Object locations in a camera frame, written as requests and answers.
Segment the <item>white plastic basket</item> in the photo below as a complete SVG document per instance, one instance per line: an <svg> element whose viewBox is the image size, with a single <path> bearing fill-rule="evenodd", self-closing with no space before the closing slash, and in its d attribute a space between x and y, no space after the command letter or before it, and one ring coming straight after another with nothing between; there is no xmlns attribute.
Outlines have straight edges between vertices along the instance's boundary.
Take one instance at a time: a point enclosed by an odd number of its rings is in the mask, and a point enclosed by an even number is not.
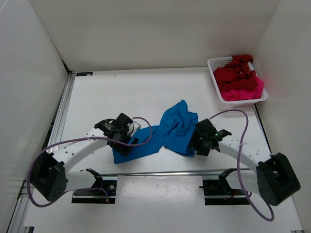
<svg viewBox="0 0 311 233"><path fill-rule="evenodd" d="M220 90L218 88L218 85L215 80L214 71L219 67L224 67L225 65L231 63L233 60L232 56L225 56L225 57L215 57L210 58L207 61L207 66L210 72L211 80L214 85L215 92L218 96L219 101L221 102L221 105L225 106L232 106L232 107L238 107L238 106L248 106L255 104L257 102L265 101L268 98L268 94L265 89L263 89L261 97L259 99L251 99L251 100L239 100L239 101L225 101L220 93Z"/></svg>

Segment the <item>black label sticker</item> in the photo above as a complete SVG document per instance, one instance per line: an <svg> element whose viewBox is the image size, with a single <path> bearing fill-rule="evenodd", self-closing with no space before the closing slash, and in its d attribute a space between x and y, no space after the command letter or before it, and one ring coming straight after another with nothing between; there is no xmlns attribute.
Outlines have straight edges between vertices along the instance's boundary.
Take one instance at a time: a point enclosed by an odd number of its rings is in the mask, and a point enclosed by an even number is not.
<svg viewBox="0 0 311 233"><path fill-rule="evenodd" d="M77 72L76 77L92 76L93 72Z"/></svg>

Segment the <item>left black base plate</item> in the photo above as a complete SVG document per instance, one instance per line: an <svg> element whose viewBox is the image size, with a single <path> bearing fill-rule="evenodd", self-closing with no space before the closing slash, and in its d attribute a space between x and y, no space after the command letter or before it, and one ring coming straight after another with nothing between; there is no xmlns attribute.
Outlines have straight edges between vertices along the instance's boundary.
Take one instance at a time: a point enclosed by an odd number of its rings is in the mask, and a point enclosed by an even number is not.
<svg viewBox="0 0 311 233"><path fill-rule="evenodd" d="M102 176L93 169L86 169L94 182L90 187L79 187L73 191L71 203L76 204L115 204L117 176Z"/></svg>

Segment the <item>aluminium frame rail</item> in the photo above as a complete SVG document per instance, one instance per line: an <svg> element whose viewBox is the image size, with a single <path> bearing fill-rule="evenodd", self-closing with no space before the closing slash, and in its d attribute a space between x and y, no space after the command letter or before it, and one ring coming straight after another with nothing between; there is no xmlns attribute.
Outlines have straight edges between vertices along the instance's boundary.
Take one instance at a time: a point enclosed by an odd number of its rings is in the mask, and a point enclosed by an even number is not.
<svg viewBox="0 0 311 233"><path fill-rule="evenodd" d="M201 68L105 71L74 77L67 91L66 107L60 113L62 125L53 134L63 140L76 138L96 122L121 112L144 117L156 125L163 113L180 100L185 100L189 110L200 119L213 117L217 128L229 130L236 137L247 126L245 141L262 152L269 152L254 106L223 113L224 107L219 104L209 73ZM82 160L75 170L90 167L105 176L118 178L198 176L202 179L203 173L214 175L235 166L233 158L216 151L208 157L187 158L165 148L157 154L116 165L111 149L106 147ZM24 224L30 205L26 196L22 196L15 212L13 232L35 233L33 227Z"/></svg>

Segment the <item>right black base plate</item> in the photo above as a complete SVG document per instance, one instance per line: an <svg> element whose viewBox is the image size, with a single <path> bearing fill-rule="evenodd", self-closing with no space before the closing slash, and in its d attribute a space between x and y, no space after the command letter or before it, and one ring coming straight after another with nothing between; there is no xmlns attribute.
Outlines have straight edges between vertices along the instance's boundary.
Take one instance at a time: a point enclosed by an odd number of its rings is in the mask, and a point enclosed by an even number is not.
<svg viewBox="0 0 311 233"><path fill-rule="evenodd" d="M199 188L204 192L205 206L249 205L242 190L229 187L226 181L227 176L236 170L229 168L218 175L203 177Z"/></svg>

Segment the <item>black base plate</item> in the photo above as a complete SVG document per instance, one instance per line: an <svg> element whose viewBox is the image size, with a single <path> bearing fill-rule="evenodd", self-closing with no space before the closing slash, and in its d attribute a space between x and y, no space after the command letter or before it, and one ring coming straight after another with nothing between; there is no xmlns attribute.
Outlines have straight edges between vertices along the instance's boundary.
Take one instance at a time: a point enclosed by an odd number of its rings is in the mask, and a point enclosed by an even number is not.
<svg viewBox="0 0 311 233"><path fill-rule="evenodd" d="M226 181L227 176L236 170L229 168L218 175L203 177L199 188L204 192L205 206L249 205L242 190L229 187Z"/></svg>
<svg viewBox="0 0 311 233"><path fill-rule="evenodd" d="M76 204L115 204L117 176L102 176L93 169L86 169L94 182L90 187L79 187L73 191L71 203Z"/></svg>

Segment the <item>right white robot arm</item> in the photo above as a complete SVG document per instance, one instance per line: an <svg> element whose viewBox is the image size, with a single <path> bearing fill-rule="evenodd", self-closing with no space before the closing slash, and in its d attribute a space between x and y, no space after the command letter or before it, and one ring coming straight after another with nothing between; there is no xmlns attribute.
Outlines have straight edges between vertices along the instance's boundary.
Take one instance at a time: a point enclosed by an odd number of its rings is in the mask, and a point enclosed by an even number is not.
<svg viewBox="0 0 311 233"><path fill-rule="evenodd" d="M249 168L248 171L237 168L225 170L213 182L212 187L202 186L210 192L229 194L235 189L245 189L260 195L266 203L277 206L301 188L284 154L269 155L242 144L231 132L216 130L209 119L195 125L188 148L202 156L208 156L211 150L216 150Z"/></svg>

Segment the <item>dark red t shirt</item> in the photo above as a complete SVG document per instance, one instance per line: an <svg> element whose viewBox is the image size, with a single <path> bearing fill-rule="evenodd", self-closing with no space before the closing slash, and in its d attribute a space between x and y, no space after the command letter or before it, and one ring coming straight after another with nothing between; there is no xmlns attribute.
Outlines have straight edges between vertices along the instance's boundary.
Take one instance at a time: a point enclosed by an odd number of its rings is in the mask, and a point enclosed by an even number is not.
<svg viewBox="0 0 311 233"><path fill-rule="evenodd" d="M250 70L248 63L253 62L251 55L233 56L233 60L214 72L217 86L221 92L231 90L255 91L259 85L256 72Z"/></svg>

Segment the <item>blue t shirt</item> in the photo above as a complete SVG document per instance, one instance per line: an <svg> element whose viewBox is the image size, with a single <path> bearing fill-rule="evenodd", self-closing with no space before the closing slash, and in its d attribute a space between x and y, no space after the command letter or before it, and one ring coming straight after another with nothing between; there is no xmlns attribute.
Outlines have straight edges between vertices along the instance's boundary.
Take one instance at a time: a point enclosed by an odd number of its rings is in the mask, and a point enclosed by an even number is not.
<svg viewBox="0 0 311 233"><path fill-rule="evenodd" d="M194 149L188 149L198 114L188 111L185 100L166 110L159 125L152 126L152 136L142 146L134 147L128 157L113 150L115 164L121 164L158 153L162 147L186 157L194 156Z"/></svg>

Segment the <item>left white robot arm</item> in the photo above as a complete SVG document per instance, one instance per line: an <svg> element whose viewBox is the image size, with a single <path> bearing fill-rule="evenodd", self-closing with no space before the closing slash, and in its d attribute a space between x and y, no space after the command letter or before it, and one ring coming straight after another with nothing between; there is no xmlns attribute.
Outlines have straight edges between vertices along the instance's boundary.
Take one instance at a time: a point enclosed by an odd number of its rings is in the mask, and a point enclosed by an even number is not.
<svg viewBox="0 0 311 233"><path fill-rule="evenodd" d="M52 153L39 155L30 170L30 183L47 201L56 201L65 192L99 186L100 175L91 168L72 171L81 160L96 150L109 146L127 157L138 139L134 136L141 125L120 113L116 119L104 119L80 140Z"/></svg>

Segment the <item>pink t shirt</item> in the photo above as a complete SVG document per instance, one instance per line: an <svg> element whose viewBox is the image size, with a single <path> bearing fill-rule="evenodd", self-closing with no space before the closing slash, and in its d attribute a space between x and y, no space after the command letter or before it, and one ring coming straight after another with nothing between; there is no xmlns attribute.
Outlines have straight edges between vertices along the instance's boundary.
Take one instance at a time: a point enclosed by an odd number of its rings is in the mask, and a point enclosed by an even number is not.
<svg viewBox="0 0 311 233"><path fill-rule="evenodd" d="M225 101L255 100L260 99L264 89L264 82L256 76L258 84L254 91L237 90L221 91L221 96Z"/></svg>

